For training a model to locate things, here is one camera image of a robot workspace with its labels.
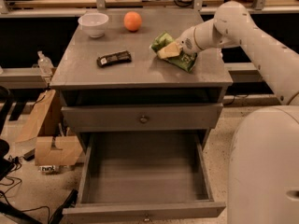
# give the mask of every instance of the orange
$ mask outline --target orange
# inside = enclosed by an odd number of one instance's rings
[[[125,14],[123,19],[123,24],[126,29],[130,32],[136,32],[140,28],[142,23],[141,16],[139,13],[134,11],[129,11]]]

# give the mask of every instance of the open drawer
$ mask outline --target open drawer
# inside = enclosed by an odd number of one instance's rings
[[[217,217],[191,131],[93,133],[71,223]]]

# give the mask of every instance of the gray nightstand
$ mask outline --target gray nightstand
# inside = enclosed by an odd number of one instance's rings
[[[217,217],[202,149],[232,84],[215,49],[199,54],[188,74],[150,49],[166,30],[179,36],[202,22],[193,9],[136,9],[137,33],[122,25],[125,9],[104,10],[105,36],[76,30],[53,77],[63,113],[86,150],[73,223]],[[99,68],[96,59],[128,50],[131,63]]]

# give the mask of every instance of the white bowl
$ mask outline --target white bowl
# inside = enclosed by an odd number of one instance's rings
[[[109,16],[99,12],[86,13],[78,19],[81,30],[90,37],[101,37],[108,26]]]

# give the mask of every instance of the drawer handle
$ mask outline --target drawer handle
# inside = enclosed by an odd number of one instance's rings
[[[150,222],[151,219],[149,218],[149,215],[146,215],[146,217],[143,219],[143,222]]]
[[[147,123],[149,121],[149,117],[146,117],[143,115],[140,117],[139,121],[140,121],[140,123]]]

